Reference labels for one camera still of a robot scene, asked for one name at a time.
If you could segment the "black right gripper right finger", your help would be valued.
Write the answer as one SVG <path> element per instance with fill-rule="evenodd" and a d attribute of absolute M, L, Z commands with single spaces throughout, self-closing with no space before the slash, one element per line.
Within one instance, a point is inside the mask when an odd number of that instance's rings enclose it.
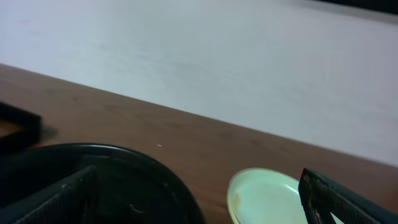
<path fill-rule="evenodd" d="M 397 214 L 382 208 L 321 173 L 305 168 L 298 184 L 309 224 L 397 224 Z"/>

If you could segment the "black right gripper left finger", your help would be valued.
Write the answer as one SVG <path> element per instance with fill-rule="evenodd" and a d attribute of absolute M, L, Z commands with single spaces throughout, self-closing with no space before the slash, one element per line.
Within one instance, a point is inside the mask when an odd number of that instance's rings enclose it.
<path fill-rule="evenodd" d="M 98 206 L 97 169 L 88 166 L 1 209 L 1 223 L 93 223 Z"/>

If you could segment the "light blue plastic plate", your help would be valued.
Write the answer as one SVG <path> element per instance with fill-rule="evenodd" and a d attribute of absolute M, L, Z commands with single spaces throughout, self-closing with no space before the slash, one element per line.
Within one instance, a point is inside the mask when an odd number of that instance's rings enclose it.
<path fill-rule="evenodd" d="M 227 206 L 234 224 L 307 224 L 299 181 L 264 168 L 248 168 L 229 182 Z"/>

